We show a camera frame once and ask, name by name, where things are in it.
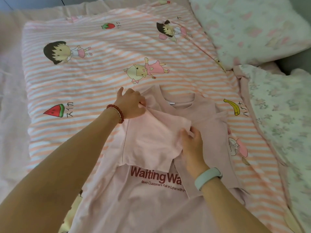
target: white pillow with pink print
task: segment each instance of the white pillow with pink print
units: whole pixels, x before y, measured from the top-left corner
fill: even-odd
[[[258,66],[311,47],[311,27],[289,0],[189,0],[226,70]]]

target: black hair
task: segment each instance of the black hair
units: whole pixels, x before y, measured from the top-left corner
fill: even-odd
[[[165,25],[165,24],[169,24],[169,23],[170,23],[169,20],[165,21],[164,23],[157,23],[157,24],[156,24],[156,27],[157,27],[157,29],[158,29],[158,31],[159,31],[160,33],[165,34],[166,36],[172,38],[173,35],[166,34],[165,31],[164,31],[164,25]]]
[[[55,65],[59,64],[59,63],[62,62],[62,61],[57,61],[56,59],[54,59],[54,57],[53,57],[53,54],[54,54],[53,50],[55,50],[55,47],[57,47],[57,46],[59,46],[59,45],[61,45],[61,44],[65,44],[65,45],[66,45],[66,42],[64,42],[64,41],[58,41],[58,42],[49,43],[48,45],[46,45],[46,46],[43,48],[43,53],[45,54],[45,56],[46,56],[49,60],[53,61],[53,63],[54,63]]]

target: round neckline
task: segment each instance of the round neckline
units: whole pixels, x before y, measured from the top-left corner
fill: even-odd
[[[160,85],[155,85],[155,94],[158,99],[158,102],[161,106],[165,107],[169,113],[176,113],[177,111],[186,111],[194,106],[197,101],[197,95],[195,93],[189,94],[181,94],[181,95],[172,95],[164,90],[162,90]],[[173,103],[188,103],[192,102],[192,104],[184,109],[176,109],[175,107],[171,106],[169,102]]]

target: light green wristband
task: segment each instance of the light green wristband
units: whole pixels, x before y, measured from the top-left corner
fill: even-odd
[[[207,183],[209,180],[213,179],[214,177],[218,176],[220,179],[222,178],[221,172],[218,168],[210,168],[202,173],[197,179],[194,181],[194,185],[198,190],[201,190],[202,186]]]

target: strawberry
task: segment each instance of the strawberry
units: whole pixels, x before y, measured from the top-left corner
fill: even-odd
[[[103,26],[102,26],[102,29],[112,29],[114,28],[115,25],[113,23],[105,23]]]

